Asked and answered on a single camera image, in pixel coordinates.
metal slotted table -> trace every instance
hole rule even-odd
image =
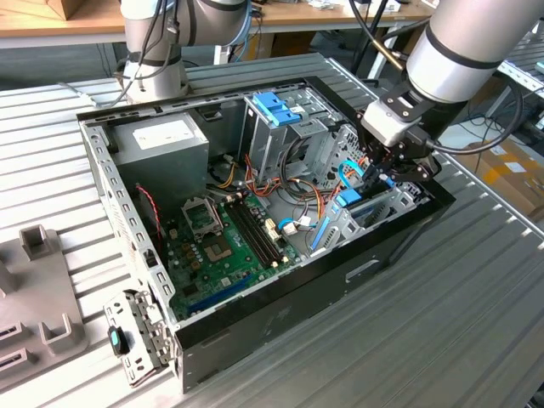
[[[189,70],[197,92],[310,75],[355,107],[372,99],[318,54]],[[74,85],[99,102],[119,92]],[[521,407],[544,379],[544,235],[439,156],[456,203],[394,267],[190,394],[170,371],[131,389],[102,313],[130,280],[76,123],[86,103],[58,86],[0,93],[0,241],[59,231],[90,343],[0,406]]]

side panel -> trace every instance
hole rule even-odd
[[[313,270],[310,274],[319,273],[319,269],[323,268],[326,271],[308,283],[300,284],[290,292],[285,291],[285,286],[290,286],[292,282],[286,281],[291,280],[297,283],[303,279],[301,276],[303,271],[295,271],[278,280],[271,286],[283,286],[283,296],[188,348],[184,347],[184,343],[187,343],[184,341],[184,329],[178,331],[176,334],[184,349],[184,391],[191,390],[219,371],[233,365],[383,271],[389,264],[396,261],[429,225],[440,218],[448,206],[439,209],[433,215],[412,226],[399,229],[399,232],[390,238],[351,258],[336,257],[348,261],[332,269],[327,269],[327,264],[331,261],[330,256],[335,257],[336,253],[318,259],[314,262],[315,264],[311,265]],[[358,241],[352,242],[350,245],[359,244],[360,248],[365,247],[364,242]],[[235,302],[245,303],[245,301],[246,299],[240,299]]]

white label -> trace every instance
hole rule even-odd
[[[133,135],[141,150],[168,145],[169,143],[195,137],[185,121],[174,121],[155,126],[142,127],[141,129],[134,130]]]
[[[507,154],[507,151],[504,150],[501,146],[492,147],[490,150],[491,150],[491,153],[493,153],[495,156],[501,156],[501,155]]]
[[[292,113],[304,113],[306,110],[304,110],[304,108],[302,106],[293,106],[291,108],[291,112]]]
[[[523,168],[523,166],[516,161],[510,162],[510,163],[504,163],[507,165],[507,167],[512,170],[512,173],[525,173],[527,170]]]

motherboard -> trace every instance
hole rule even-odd
[[[167,222],[165,264],[176,290],[171,306],[179,318],[186,319],[300,262],[296,250],[270,228],[255,196],[232,202],[197,201],[199,206],[190,201],[189,211]],[[210,232],[203,235],[206,229]]]

ram slot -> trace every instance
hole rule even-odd
[[[270,242],[269,237],[261,229],[249,209],[243,202],[228,204],[225,206],[229,217],[235,223],[242,238],[252,249],[253,253],[264,268],[269,268],[273,262],[279,262],[281,255]]]

